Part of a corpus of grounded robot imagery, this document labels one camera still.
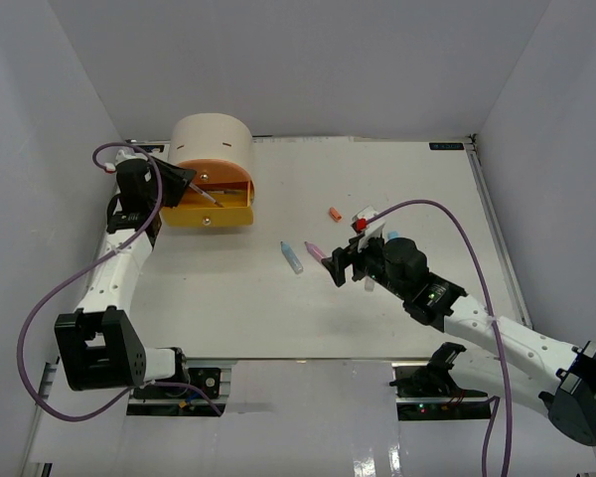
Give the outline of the thin grey pen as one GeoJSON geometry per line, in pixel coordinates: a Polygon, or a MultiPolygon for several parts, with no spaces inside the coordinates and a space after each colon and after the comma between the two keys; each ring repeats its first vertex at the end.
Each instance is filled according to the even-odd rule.
{"type": "Polygon", "coordinates": [[[219,208],[223,208],[224,207],[224,205],[221,202],[219,202],[211,194],[209,194],[208,192],[204,191],[203,189],[201,189],[200,187],[198,187],[194,183],[190,183],[188,187],[191,190],[193,190],[194,192],[196,192],[197,194],[199,194],[201,197],[203,197],[206,200],[208,200],[209,202],[213,203],[215,206],[217,206],[219,208]]]}

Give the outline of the yellow drawer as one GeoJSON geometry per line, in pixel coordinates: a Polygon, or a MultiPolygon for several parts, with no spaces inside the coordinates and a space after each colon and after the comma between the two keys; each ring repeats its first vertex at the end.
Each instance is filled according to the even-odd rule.
{"type": "Polygon", "coordinates": [[[254,186],[252,182],[197,186],[204,191],[225,188],[246,189],[247,193],[243,195],[211,194],[223,204],[223,208],[219,208],[189,188],[177,207],[163,207],[161,209],[161,216],[169,226],[179,228],[237,228],[248,227],[253,224],[254,186]],[[209,217],[212,223],[205,226],[203,224],[204,217],[209,217]]]}

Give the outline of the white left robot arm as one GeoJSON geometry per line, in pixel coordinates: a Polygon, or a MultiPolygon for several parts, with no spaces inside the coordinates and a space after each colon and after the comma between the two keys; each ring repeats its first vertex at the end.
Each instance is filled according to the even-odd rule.
{"type": "Polygon", "coordinates": [[[140,387],[152,381],[170,397],[188,389],[184,352],[145,347],[129,312],[140,271],[161,229],[158,213],[181,202],[195,175],[161,160],[149,164],[131,157],[118,164],[118,191],[107,206],[100,249],[104,262],[95,268],[76,310],[55,323],[72,390],[140,387]]]}

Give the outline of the orange top drawer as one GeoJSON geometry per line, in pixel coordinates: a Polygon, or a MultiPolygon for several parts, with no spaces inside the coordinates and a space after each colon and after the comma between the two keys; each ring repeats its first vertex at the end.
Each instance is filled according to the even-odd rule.
{"type": "Polygon", "coordinates": [[[250,174],[241,166],[234,162],[222,159],[196,159],[187,160],[178,164],[179,167],[194,169],[197,175],[194,179],[196,184],[215,185],[251,182],[250,174]],[[210,179],[202,181],[200,176],[208,173],[210,179]]]}

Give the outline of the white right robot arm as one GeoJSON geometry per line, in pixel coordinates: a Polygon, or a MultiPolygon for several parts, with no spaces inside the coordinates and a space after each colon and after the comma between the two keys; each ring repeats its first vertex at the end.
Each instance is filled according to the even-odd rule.
{"type": "Polygon", "coordinates": [[[430,271],[409,238],[355,240],[322,259],[334,283],[371,278],[418,323],[471,343],[428,372],[448,397],[459,389],[507,398],[545,416],[577,443],[596,446],[596,343],[579,347],[491,316],[462,287],[430,271]]]}

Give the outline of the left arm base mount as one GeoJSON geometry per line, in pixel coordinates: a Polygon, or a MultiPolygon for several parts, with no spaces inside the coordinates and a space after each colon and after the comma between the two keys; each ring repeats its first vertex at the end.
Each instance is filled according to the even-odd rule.
{"type": "MultiPolygon", "coordinates": [[[[188,376],[189,385],[201,390],[223,413],[230,392],[231,367],[192,366],[188,368],[188,376]]],[[[126,414],[149,417],[219,417],[198,391],[154,385],[131,393],[126,414]]]]}

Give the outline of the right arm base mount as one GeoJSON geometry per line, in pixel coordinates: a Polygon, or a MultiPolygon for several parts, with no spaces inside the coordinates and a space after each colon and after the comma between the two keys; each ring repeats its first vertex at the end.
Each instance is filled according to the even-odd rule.
{"type": "Polygon", "coordinates": [[[420,364],[394,363],[389,386],[396,395],[400,422],[487,420],[492,399],[483,392],[459,388],[450,377],[463,345],[444,343],[431,358],[420,364]]]}

